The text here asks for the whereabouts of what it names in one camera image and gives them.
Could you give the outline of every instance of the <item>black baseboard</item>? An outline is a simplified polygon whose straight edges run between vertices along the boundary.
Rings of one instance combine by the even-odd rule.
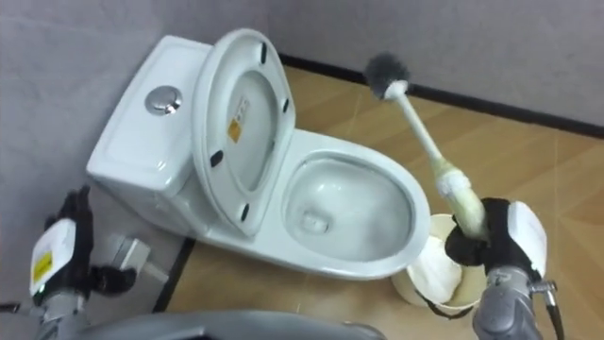
[[[168,275],[168,281],[163,285],[158,300],[155,303],[155,307],[153,307],[153,313],[161,313],[168,308],[170,299],[172,299],[172,294],[180,280],[180,275],[182,275],[182,270],[184,269],[185,264],[187,264],[194,246],[195,240],[192,238],[187,238],[183,241],[180,251],[178,252],[178,255],[176,255],[174,265]]]
[[[310,61],[297,57],[279,55],[284,65],[292,66],[316,74],[335,77],[342,80],[364,84],[365,80],[361,72],[344,69],[338,66],[327,65],[321,62]],[[585,136],[604,139],[604,127],[580,121],[562,118],[553,114],[517,108],[511,105],[495,103],[489,100],[479,99],[470,95],[451,93],[443,90],[432,89],[427,86],[412,84],[409,95],[419,98],[491,114],[497,117],[512,119],[515,121],[540,125],[548,128],[556,128]]]

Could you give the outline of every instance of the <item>robotic hand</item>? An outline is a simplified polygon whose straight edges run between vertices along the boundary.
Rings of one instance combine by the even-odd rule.
[[[489,242],[469,239],[459,226],[446,239],[445,251],[461,265],[483,265],[487,288],[474,315],[478,339],[543,339],[533,311],[533,294],[545,294],[557,337],[564,332],[553,281],[543,281],[547,257],[544,228],[522,202],[484,198]]]

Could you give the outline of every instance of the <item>wall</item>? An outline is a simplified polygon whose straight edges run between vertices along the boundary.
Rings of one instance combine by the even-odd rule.
[[[604,127],[599,0],[271,0],[280,52],[361,70],[389,50],[412,81]]]
[[[27,299],[30,252],[42,223],[85,164],[128,81],[165,34],[213,43],[239,26],[267,28],[258,0],[0,0],[0,301]],[[93,188],[97,262],[115,239],[141,237],[167,270],[181,239],[152,228]],[[161,284],[95,298],[95,322],[150,312]],[[35,321],[0,315],[0,339],[30,339]]]

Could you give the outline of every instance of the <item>toilet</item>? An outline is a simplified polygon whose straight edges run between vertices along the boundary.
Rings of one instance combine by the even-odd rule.
[[[295,128],[295,116],[261,33],[238,29],[215,45],[167,36],[87,171],[150,223],[205,244],[345,280],[404,269],[428,239],[416,179],[368,147]]]

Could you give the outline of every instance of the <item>floor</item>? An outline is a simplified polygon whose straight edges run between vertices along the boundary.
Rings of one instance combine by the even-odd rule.
[[[447,212],[426,157],[397,107],[364,86],[287,69],[297,126],[366,145],[409,169],[431,210]],[[567,339],[604,332],[604,142],[412,98],[444,154],[481,196],[527,202],[548,232],[548,276],[558,282]],[[474,339],[471,317],[446,321],[413,307],[389,280],[331,280],[197,245],[169,311],[267,309],[334,321],[360,321],[389,339]],[[545,307],[536,304],[545,339],[554,339]]]

